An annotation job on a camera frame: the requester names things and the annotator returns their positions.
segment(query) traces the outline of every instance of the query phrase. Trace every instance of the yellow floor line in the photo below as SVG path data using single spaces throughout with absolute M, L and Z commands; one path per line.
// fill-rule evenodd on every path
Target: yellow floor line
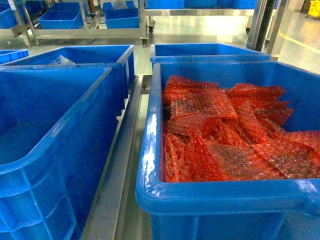
M 304 48 L 306 48 L 306 49 L 309 49 L 309 50 L 311 50 L 311 51 L 313 51 L 313 52 L 315 52 L 315 53 L 317 53 L 317 54 L 320 54 L 320 50 L 319 50 L 319 49 L 316 49 L 316 48 L 314 48 L 314 47 L 312 47 L 312 46 L 309 46 L 309 45 L 307 45 L 307 44 L 304 44 L 303 42 L 294 40 L 293 38 L 284 35 L 284 34 L 283 34 L 282 32 L 280 32 L 280 31 L 279 31 L 279 35 L 280 35 L 281 37 L 283 37 L 284 39 L 287 39 L 287 40 L 289 40 L 289 41 L 291 41 L 291 42 L 293 42 L 293 43 L 295 43 L 295 44 L 298 44 L 298 45 L 300 45 L 300 46 L 302 46 L 302 47 L 304 47 Z

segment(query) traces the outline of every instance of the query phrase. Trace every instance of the clear plastic bag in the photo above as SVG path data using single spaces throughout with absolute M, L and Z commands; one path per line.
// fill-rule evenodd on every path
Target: clear plastic bag
M 113 0 L 111 2 L 112 4 L 112 7 L 115 9 L 115 10 L 118 10 L 118 9 L 127 9 L 128 6 L 127 6 L 127 3 L 125 0 Z
M 60 55 L 55 60 L 50 62 L 49 65 L 75 65 L 75 63 L 68 58 Z

